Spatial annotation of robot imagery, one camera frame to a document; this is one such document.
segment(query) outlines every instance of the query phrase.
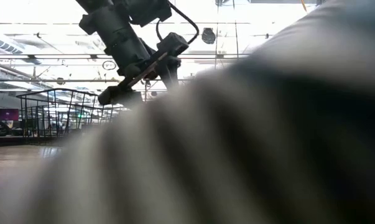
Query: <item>monitor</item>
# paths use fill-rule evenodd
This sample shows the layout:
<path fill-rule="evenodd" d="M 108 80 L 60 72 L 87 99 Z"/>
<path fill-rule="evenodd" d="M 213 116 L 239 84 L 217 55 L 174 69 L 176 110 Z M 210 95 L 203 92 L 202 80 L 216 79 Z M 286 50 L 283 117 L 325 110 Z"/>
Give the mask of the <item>monitor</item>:
<path fill-rule="evenodd" d="M 18 121 L 19 109 L 0 109 L 0 121 Z"/>

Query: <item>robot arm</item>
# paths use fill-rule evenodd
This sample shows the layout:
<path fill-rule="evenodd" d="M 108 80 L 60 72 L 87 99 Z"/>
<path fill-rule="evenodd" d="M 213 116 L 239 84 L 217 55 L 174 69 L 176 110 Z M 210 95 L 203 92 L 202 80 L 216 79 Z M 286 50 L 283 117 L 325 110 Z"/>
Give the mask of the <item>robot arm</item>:
<path fill-rule="evenodd" d="M 111 55 L 117 63 L 118 75 L 125 79 L 115 88 L 112 86 L 99 96 L 102 105 L 115 104 L 123 98 L 122 94 L 130 95 L 132 86 L 143 78 L 160 76 L 167 88 L 177 83 L 177 58 L 198 36 L 197 25 L 180 12 L 168 0 L 76 0 L 88 13 L 84 15 L 80 27 L 89 35 L 97 32 L 104 44 L 104 51 Z M 170 33 L 162 39 L 158 32 L 160 21 L 172 16 L 171 8 L 184 17 L 196 29 L 197 33 L 187 42 L 176 33 Z M 158 51 L 151 49 L 134 32 L 131 24 L 146 26 L 155 19 L 157 35 L 160 43 Z"/>

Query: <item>cable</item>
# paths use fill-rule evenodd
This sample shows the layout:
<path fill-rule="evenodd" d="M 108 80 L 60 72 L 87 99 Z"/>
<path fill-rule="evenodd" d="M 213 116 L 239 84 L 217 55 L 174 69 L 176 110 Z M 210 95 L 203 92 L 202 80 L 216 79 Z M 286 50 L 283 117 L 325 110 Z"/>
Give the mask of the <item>cable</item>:
<path fill-rule="evenodd" d="M 160 30 L 159 30 L 160 22 L 161 22 L 161 20 L 159 19 L 158 22 L 157 22 L 157 25 L 155 25 L 155 31 L 156 31 L 156 33 L 157 33 L 157 37 L 158 37 L 158 39 L 160 39 L 160 40 L 162 41 L 163 38 L 161 37 Z"/>
<path fill-rule="evenodd" d="M 200 29 L 198 28 L 198 26 L 188 17 L 186 16 L 184 13 L 182 13 L 176 6 L 174 6 L 170 1 L 168 1 L 169 3 L 169 6 L 175 11 L 177 12 L 179 15 L 181 15 L 188 23 L 190 23 L 195 31 L 196 31 L 196 34 L 194 35 L 194 37 L 189 40 L 187 43 L 188 44 L 191 44 L 197 37 L 198 35 L 200 34 Z M 163 40 L 163 38 L 161 37 L 161 34 L 159 32 L 159 24 L 160 24 L 160 20 L 158 20 L 157 22 L 157 25 L 155 26 L 155 31 L 157 33 L 157 37 L 160 39 L 160 40 Z"/>
<path fill-rule="evenodd" d="M 52 44 L 46 42 L 46 41 L 40 36 L 40 33 L 39 33 L 39 32 L 36 34 L 36 36 L 37 36 L 41 41 L 43 41 L 43 42 L 45 42 L 47 45 L 51 46 L 53 49 L 57 50 L 57 51 L 60 52 L 61 54 L 64 54 L 61 50 L 55 48 L 55 46 L 53 46 Z"/>

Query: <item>ceiling beam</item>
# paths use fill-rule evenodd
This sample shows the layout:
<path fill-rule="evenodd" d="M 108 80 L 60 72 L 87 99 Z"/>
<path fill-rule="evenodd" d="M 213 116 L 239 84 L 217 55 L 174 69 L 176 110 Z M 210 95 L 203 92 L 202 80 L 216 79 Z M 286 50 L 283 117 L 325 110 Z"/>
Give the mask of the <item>ceiling beam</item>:
<path fill-rule="evenodd" d="M 250 3 L 261 4 L 301 4 L 300 0 L 248 0 Z M 306 4 L 316 4 L 317 0 L 305 0 Z"/>

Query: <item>floor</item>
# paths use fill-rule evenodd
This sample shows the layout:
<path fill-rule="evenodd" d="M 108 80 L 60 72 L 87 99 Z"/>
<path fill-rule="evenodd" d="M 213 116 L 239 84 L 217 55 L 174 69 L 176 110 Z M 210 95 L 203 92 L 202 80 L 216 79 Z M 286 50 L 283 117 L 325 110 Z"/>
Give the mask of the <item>floor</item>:
<path fill-rule="evenodd" d="M 59 147 L 44 146 L 0 147 L 0 179 L 5 178 L 13 170 L 52 157 L 61 151 Z"/>

